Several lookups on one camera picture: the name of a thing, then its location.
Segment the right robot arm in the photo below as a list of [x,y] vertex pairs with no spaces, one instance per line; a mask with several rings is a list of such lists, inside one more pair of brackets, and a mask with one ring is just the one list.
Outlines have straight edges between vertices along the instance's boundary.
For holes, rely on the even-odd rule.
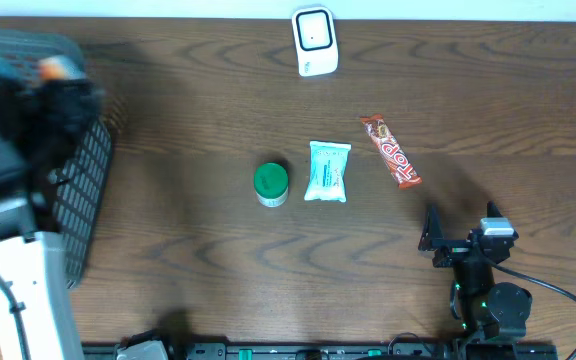
[[492,202],[487,204],[487,216],[463,239],[445,237],[438,212],[434,207],[427,210],[418,249],[434,254],[435,268],[453,270],[453,317],[479,341],[513,342],[527,333],[531,293],[513,283],[498,283],[493,275],[493,267],[510,257],[518,238]]

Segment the orange small box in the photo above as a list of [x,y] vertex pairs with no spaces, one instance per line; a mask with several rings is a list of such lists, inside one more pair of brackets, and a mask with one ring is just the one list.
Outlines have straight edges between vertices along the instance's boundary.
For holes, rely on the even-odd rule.
[[82,80],[87,77],[83,70],[64,55],[40,60],[38,62],[38,71],[42,81]]

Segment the green lid jar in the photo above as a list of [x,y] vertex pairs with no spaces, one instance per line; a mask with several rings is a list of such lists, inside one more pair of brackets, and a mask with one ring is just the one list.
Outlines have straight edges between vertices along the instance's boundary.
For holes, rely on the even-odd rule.
[[260,165],[254,173],[253,185],[258,201],[263,206],[279,207],[288,197],[288,173],[277,163]]

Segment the orange Top chocolate bar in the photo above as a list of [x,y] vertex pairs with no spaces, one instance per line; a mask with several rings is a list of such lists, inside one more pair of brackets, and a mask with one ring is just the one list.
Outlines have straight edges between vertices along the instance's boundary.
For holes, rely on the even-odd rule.
[[361,117],[360,120],[398,187],[404,189],[421,184],[421,176],[390,131],[383,116],[374,114]]

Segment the teal wet wipes pack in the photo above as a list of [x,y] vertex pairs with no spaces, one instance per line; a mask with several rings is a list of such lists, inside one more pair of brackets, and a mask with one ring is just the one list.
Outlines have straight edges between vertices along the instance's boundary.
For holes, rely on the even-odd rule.
[[351,149],[346,143],[310,142],[310,178],[305,201],[347,201],[344,174]]

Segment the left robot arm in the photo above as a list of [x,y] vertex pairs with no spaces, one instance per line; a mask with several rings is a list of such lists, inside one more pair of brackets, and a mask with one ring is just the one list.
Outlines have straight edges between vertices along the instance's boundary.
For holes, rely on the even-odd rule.
[[82,278],[112,158],[85,77],[0,76],[0,348],[81,359],[70,290]]

